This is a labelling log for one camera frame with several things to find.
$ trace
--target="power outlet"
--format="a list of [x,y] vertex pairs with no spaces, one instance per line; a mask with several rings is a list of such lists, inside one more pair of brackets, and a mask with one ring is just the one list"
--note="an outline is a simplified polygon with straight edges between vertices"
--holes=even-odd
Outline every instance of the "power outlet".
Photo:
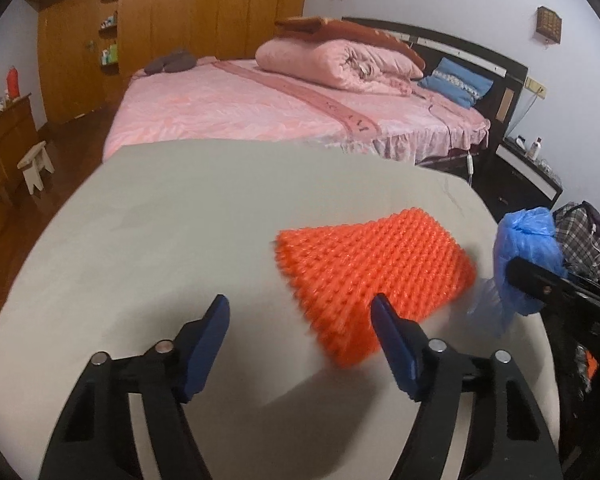
[[544,99],[546,97],[546,86],[542,85],[535,79],[527,77],[525,80],[525,88],[531,90],[541,99]]

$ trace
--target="blue plastic bag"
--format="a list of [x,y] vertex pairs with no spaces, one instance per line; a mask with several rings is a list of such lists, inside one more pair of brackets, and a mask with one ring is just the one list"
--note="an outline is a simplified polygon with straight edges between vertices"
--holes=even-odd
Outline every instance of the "blue plastic bag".
[[468,312],[476,324],[496,336],[505,332],[515,313],[528,316],[539,312],[543,305],[507,282],[507,264],[516,256],[566,276],[562,251],[555,240],[554,218],[547,208],[508,213],[498,224],[493,245],[493,279],[483,283],[477,303]]

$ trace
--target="checkered backpack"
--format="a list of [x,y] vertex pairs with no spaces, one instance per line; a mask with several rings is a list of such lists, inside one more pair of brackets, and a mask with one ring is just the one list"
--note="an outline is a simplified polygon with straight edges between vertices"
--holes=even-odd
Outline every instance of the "checkered backpack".
[[566,267],[600,283],[600,213],[588,202],[569,202],[554,213],[554,220]]

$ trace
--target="bed headboard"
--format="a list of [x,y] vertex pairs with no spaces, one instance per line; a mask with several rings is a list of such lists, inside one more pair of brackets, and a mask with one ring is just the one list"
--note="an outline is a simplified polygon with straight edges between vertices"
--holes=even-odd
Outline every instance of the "bed headboard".
[[440,60],[448,57],[491,79],[491,90],[477,102],[475,109],[491,121],[489,151],[495,153],[524,88],[526,66],[481,45],[436,30],[368,18],[346,17],[343,20],[385,30],[409,43],[427,64],[425,75],[430,75]]

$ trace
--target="rolled pink blanket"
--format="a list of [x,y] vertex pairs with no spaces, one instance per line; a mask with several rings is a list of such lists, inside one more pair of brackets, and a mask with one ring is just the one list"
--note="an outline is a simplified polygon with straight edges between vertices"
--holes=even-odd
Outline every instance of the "rolled pink blanket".
[[348,40],[274,38],[258,49],[256,62],[268,72],[358,93],[409,95],[411,79],[423,75],[404,54]]

